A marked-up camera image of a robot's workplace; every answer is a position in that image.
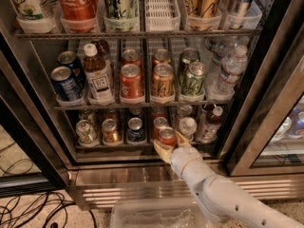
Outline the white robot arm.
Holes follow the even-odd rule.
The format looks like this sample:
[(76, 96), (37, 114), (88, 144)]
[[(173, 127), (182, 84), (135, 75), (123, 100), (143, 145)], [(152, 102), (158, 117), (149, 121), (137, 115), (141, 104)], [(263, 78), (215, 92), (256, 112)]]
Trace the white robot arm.
[(169, 163), (173, 172), (187, 184), (204, 216), (215, 224), (230, 218), (242, 221), (250, 228), (304, 228), (300, 222), (267, 206), (238, 186), (214, 172), (200, 152), (179, 132), (178, 146), (153, 142), (160, 158)]

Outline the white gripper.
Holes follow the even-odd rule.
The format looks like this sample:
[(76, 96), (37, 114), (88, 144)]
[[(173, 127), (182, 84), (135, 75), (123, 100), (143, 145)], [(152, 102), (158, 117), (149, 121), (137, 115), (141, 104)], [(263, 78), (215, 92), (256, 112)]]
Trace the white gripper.
[(183, 179), (189, 188), (193, 188), (215, 172), (203, 161), (200, 152), (179, 132), (178, 147), (154, 141), (154, 149), (164, 162), (170, 162), (172, 170)]

